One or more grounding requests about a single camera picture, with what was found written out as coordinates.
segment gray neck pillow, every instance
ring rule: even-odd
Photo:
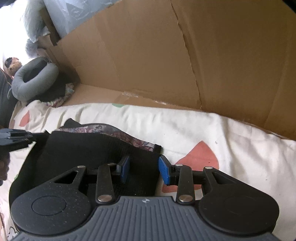
[[[15,74],[11,89],[13,96],[23,102],[43,94],[56,81],[59,69],[45,57],[33,59]]]

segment round pad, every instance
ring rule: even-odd
[[[248,185],[219,185],[202,197],[198,210],[212,227],[242,236],[273,230],[279,216],[276,201]]]
[[[35,200],[32,204],[32,209],[37,214],[51,216],[63,211],[66,206],[66,201],[61,197],[45,196]]]
[[[29,76],[28,73],[36,71],[38,66],[44,62],[46,62],[46,66],[36,76],[30,80],[24,80],[25,77]],[[47,58],[33,59],[16,72],[12,82],[12,94],[16,99],[27,102],[47,91],[56,81],[58,74],[58,67],[49,63]]]

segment blue clamp pad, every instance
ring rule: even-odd
[[[165,156],[160,156],[158,159],[158,168],[166,185],[171,185],[172,165]]]
[[[121,172],[120,172],[120,180],[122,183],[126,182],[126,179],[128,178],[128,172],[130,167],[130,156],[126,156],[123,158],[121,162]]]

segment black device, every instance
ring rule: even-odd
[[[26,145],[34,139],[24,137]],[[11,217],[20,231],[14,240],[278,240],[271,232],[279,207],[271,196],[213,167],[192,171],[165,156],[158,163],[164,183],[178,186],[176,201],[116,197],[113,183],[128,178],[129,156],[97,170],[76,166],[14,200]],[[96,183],[95,200],[85,195],[89,183]],[[200,200],[194,184],[202,185]]]
[[[31,133],[25,130],[3,128],[0,129],[0,152],[11,152],[23,149],[34,141],[47,139],[49,133]]]

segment pink heart pattern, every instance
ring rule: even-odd
[[[28,111],[20,121],[20,126],[24,127],[30,121],[30,112]]]
[[[203,141],[199,142],[185,157],[177,161],[176,164],[190,166],[194,171],[202,171],[204,167],[211,166],[219,169],[219,162],[211,148]],[[201,189],[201,185],[194,185],[194,190]],[[177,186],[163,185],[162,192],[176,192]]]

